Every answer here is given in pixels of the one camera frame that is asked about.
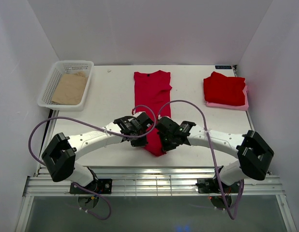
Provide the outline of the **aluminium table edge rail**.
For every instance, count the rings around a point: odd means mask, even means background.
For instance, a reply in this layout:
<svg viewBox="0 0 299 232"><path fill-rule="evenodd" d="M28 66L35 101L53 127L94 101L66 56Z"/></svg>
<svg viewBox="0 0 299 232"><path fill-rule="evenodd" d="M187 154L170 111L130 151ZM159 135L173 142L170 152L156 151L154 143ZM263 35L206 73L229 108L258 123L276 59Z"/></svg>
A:
<svg viewBox="0 0 299 232"><path fill-rule="evenodd" d="M95 168L98 178L110 178L111 196L197 196L197 180L212 178L212 168ZM53 182L46 168L28 177L24 196L70 196L70 181Z"/></svg>

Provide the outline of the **folded red t shirt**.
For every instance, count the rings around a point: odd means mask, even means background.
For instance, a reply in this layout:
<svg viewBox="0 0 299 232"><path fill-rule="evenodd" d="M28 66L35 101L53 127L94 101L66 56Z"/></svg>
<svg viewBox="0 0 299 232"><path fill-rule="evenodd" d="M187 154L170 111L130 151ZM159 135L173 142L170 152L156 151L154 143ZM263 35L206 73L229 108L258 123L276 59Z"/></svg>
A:
<svg viewBox="0 0 299 232"><path fill-rule="evenodd" d="M228 77L218 72L212 72L203 81L204 98L206 102L230 106L245 104L245 78Z"/></svg>

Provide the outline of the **beige t shirt in basket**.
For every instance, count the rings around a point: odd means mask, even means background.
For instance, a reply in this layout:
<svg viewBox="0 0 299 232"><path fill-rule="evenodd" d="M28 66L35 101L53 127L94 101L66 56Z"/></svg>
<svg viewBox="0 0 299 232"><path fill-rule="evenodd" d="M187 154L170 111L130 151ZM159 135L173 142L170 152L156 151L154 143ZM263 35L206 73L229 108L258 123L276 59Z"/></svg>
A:
<svg viewBox="0 0 299 232"><path fill-rule="evenodd" d="M62 105L78 105L83 97L88 77L83 71L64 74L60 79L51 101Z"/></svg>

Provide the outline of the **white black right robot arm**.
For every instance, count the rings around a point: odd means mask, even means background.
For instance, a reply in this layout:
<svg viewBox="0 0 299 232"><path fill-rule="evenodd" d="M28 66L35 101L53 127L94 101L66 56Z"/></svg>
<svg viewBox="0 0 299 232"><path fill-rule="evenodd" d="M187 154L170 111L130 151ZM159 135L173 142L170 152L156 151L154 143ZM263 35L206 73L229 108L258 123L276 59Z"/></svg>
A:
<svg viewBox="0 0 299 232"><path fill-rule="evenodd" d="M231 134L206 130L190 121L177 124L166 116L159 119L155 128L164 152L189 145L212 148L235 157L237 161L218 169L213 186L219 192L245 178L264 180L274 156L270 146L254 130L246 134Z"/></svg>

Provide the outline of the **folded pink t shirt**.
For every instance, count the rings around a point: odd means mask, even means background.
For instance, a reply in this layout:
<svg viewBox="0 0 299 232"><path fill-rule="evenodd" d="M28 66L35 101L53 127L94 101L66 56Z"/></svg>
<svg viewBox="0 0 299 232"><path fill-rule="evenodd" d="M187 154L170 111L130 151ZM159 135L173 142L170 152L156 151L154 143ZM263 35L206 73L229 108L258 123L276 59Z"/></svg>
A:
<svg viewBox="0 0 299 232"><path fill-rule="evenodd" d="M248 92L248 86L245 86L245 88L243 89L243 94L244 94L244 99L245 99L245 104L244 105L241 105L241 106L232 106L232 105L212 103L212 102L208 102L207 101L206 102L206 106L207 107L214 107L214 108L230 109L230 110L247 111L248 108L249 108L247 92Z"/></svg>

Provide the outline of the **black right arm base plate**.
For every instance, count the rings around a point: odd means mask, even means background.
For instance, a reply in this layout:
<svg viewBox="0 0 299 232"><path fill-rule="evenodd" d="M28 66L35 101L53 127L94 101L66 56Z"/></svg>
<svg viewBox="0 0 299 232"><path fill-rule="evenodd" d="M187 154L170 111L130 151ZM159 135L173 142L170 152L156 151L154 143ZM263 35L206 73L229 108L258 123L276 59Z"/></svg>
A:
<svg viewBox="0 0 299 232"><path fill-rule="evenodd" d="M197 183L198 193L221 193L218 180L213 178L198 178ZM238 193L241 184L240 181L235 182L234 184L228 186L222 183L224 194L227 195L229 193Z"/></svg>

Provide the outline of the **white plastic basket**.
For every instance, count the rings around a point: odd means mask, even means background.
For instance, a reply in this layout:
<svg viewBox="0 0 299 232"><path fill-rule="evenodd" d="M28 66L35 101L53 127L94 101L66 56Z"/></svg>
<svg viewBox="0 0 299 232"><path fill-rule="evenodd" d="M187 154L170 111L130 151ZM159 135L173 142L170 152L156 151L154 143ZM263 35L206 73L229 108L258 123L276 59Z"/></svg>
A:
<svg viewBox="0 0 299 232"><path fill-rule="evenodd" d="M56 62L43 85L37 103L54 111L82 111L94 64L84 60Z"/></svg>

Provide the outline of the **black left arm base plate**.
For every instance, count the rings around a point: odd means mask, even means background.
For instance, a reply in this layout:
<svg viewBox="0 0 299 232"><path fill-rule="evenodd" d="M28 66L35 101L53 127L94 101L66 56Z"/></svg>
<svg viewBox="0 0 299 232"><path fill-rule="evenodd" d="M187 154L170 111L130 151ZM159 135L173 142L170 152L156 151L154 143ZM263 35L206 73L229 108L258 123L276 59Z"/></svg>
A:
<svg viewBox="0 0 299 232"><path fill-rule="evenodd" d="M89 194L89 191L98 194L111 194L112 192L112 179L98 179L93 180L87 186L79 188L75 184L70 185L70 194Z"/></svg>

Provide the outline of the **red t shirt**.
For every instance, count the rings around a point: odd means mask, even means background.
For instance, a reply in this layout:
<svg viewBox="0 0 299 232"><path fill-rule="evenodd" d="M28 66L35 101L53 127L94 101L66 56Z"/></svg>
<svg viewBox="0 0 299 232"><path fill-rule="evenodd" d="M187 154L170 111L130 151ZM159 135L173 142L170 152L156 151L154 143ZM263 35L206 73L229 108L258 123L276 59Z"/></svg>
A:
<svg viewBox="0 0 299 232"><path fill-rule="evenodd" d="M218 72L212 72L203 81L204 98L206 102L230 106L245 104L245 78L228 77Z"/></svg>
<svg viewBox="0 0 299 232"><path fill-rule="evenodd" d="M137 111L145 111L148 116L153 119L153 115L149 109L153 111L155 116L158 116L159 110L170 101L170 85L171 73L158 70L149 73L135 72L135 105L145 105L147 108L139 107ZM162 151L162 144L158 135L157 129L154 129L147 135L148 144L145 150L152 155L159 157L165 153Z"/></svg>

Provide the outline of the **dark blue label sticker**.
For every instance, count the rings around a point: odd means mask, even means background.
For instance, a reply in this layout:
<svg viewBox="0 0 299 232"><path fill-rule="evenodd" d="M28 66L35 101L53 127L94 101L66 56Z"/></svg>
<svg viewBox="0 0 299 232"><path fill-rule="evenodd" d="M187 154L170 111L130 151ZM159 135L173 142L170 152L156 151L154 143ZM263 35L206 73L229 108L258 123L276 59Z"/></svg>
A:
<svg viewBox="0 0 299 232"><path fill-rule="evenodd" d="M225 69L232 69L232 66L230 65L215 65L215 69L218 69L218 70L225 70Z"/></svg>

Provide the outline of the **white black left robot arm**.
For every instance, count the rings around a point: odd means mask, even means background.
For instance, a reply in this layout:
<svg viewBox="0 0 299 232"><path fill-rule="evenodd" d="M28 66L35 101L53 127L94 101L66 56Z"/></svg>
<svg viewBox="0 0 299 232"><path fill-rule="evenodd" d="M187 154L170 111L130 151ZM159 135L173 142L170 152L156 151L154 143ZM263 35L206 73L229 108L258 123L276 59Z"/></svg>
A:
<svg viewBox="0 0 299 232"><path fill-rule="evenodd" d="M147 138L143 134L153 126L154 121L145 112L138 112L115 119L101 130L72 136L61 132L52 138L42 159L53 182L69 180L80 185L86 193L92 193L97 190L98 178L77 160L92 151L124 141L131 142L131 146L145 146Z"/></svg>

